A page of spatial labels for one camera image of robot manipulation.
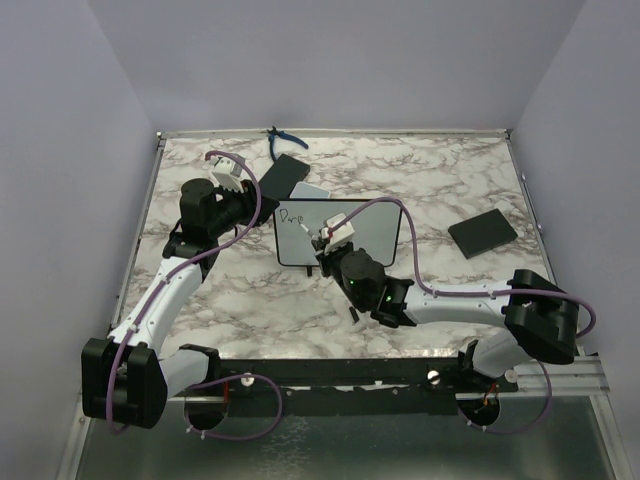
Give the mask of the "black whiteboard marker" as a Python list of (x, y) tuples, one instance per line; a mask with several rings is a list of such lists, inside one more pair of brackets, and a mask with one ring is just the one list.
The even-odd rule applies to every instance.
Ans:
[(300, 227), (303, 229), (305, 234), (307, 236), (309, 236), (311, 239), (317, 239), (318, 238), (317, 234), (315, 232), (313, 232), (312, 230), (310, 230), (306, 225), (300, 224)]

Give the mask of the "black marker cap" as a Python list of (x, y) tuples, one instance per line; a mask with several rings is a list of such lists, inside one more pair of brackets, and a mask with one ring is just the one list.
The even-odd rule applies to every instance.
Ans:
[(349, 312), (350, 312), (353, 324), (354, 325), (357, 324), (360, 321), (357, 310), (352, 306), (352, 307), (349, 307)]

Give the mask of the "small whiteboard black frame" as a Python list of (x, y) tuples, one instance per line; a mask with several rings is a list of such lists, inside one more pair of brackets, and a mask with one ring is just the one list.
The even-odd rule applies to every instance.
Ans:
[[(291, 199), (283, 200), (274, 212), (277, 257), (285, 267), (316, 267), (318, 262), (311, 238), (300, 224), (318, 233), (324, 221), (337, 215), (352, 213), (363, 205), (355, 199)], [(351, 220), (355, 229), (353, 244), (363, 248), (385, 267), (396, 257), (402, 212), (394, 203), (376, 203)]]

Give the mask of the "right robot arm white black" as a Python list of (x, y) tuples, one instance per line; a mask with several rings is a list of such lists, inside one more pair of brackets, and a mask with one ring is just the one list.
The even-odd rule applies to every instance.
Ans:
[(529, 360), (569, 365), (576, 356), (579, 304), (537, 273), (518, 269), (493, 284), (421, 288), (386, 274), (381, 263), (352, 242), (312, 243), (323, 276), (332, 278), (351, 305), (389, 328), (440, 322), (488, 325), (496, 333), (467, 347), (459, 378), (481, 391)]

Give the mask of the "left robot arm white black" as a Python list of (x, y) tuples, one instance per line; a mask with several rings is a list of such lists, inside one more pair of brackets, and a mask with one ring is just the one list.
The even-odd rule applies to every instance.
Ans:
[(187, 389), (206, 395), (221, 381), (216, 349), (187, 344), (159, 357), (174, 321), (207, 278), (221, 251), (259, 225), (277, 206), (256, 179), (225, 190), (206, 179), (181, 187), (180, 217), (162, 251), (151, 285), (126, 318), (104, 339), (91, 338), (81, 353), (82, 408), (114, 434), (131, 426), (150, 429), (167, 401)]

